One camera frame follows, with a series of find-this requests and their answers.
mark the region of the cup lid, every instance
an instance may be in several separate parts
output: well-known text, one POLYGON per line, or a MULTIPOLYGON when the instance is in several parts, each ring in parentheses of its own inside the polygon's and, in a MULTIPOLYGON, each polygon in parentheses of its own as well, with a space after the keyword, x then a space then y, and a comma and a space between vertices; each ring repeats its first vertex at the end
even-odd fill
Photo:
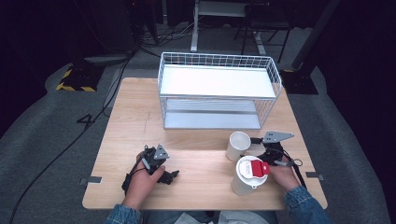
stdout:
POLYGON ((236 173, 244 183, 257 187, 266 181, 270 168, 267 162, 257 157, 245 156, 237 162, 236 173))

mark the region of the person's arm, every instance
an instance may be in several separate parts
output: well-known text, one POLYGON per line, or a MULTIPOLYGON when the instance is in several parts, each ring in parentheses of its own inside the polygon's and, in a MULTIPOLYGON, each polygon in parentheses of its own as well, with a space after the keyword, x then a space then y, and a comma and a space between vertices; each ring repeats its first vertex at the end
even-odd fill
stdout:
POLYGON ((332 223, 318 201, 301 186, 291 167, 272 166, 271 173, 276 183, 287 192, 284 202, 293 223, 332 223))
POLYGON ((106 224, 137 224, 140 219, 140 206, 154 190, 158 179, 163 175, 164 171, 165 167, 161 166, 154 174, 149 175, 143 162, 139 162, 132 176, 125 199, 122 204, 114 206, 113 211, 106 219, 106 224))

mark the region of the gray carpet floor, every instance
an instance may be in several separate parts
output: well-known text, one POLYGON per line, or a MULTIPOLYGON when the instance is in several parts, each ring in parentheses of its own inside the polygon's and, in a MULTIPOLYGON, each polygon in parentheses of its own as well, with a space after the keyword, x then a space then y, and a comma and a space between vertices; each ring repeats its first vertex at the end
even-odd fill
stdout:
MULTIPOLYGON (((198 52, 239 54, 242 36, 233 40, 235 32, 227 26, 203 29, 198 52)), ((278 69, 290 68, 309 34, 309 29, 291 32, 278 69)), ((146 49, 158 55, 164 51, 189 52, 190 44, 191 36, 186 35, 175 37, 162 47, 146 49)), ((266 50, 277 59, 279 48, 266 50)), ((248 48, 247 54, 257 55, 257 50, 248 48)), ((127 64, 123 77, 156 77, 159 61, 140 50, 127 64)), ((110 101, 107 94, 114 92, 110 87, 119 75, 120 64, 106 68, 97 92, 56 91, 69 65, 48 78, 47 95, 29 107, 0 140, 0 223, 8 223, 22 193, 46 167, 22 198, 14 223, 102 223, 110 212, 85 209, 81 204, 85 187, 79 184, 81 178, 91 175, 108 117, 99 116, 74 140, 84 130, 84 124, 77 120, 87 114, 95 117, 110 101)), ((288 97, 316 170, 324 177, 321 185, 329 204, 327 214, 334 223, 390 223, 381 184, 353 132, 327 95, 323 75, 315 69, 311 77, 318 95, 288 97)), ((112 102, 106 109, 108 115, 111 106, 112 102)), ((277 215, 279 223, 291 223, 286 211, 278 211, 277 215)))

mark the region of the human hand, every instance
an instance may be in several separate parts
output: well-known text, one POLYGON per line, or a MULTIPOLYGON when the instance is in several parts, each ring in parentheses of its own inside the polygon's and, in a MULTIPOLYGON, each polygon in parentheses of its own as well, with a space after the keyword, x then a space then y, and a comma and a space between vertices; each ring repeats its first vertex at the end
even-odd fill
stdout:
POLYGON ((129 185, 125 199, 122 205, 139 210, 143 201, 154 190, 158 179, 163 175, 165 166, 159 167, 154 174, 149 175, 143 162, 139 162, 136 166, 135 173, 132 176, 131 184, 129 185))
MULTIPOLYGON (((283 157, 282 161, 288 162, 288 159, 283 157)), ((291 189, 295 189, 301 185, 289 166, 271 166, 270 170, 276 183, 282 186, 285 191, 290 191, 291 189)))

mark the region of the table leg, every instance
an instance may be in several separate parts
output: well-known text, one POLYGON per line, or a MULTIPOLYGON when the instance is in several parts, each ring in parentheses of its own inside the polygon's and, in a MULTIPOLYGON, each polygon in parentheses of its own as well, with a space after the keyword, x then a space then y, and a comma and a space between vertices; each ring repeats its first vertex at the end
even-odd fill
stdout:
POLYGON ((198 12, 199 12, 199 0, 195 0, 194 8, 194 29, 192 31, 191 49, 192 53, 198 49, 198 12))

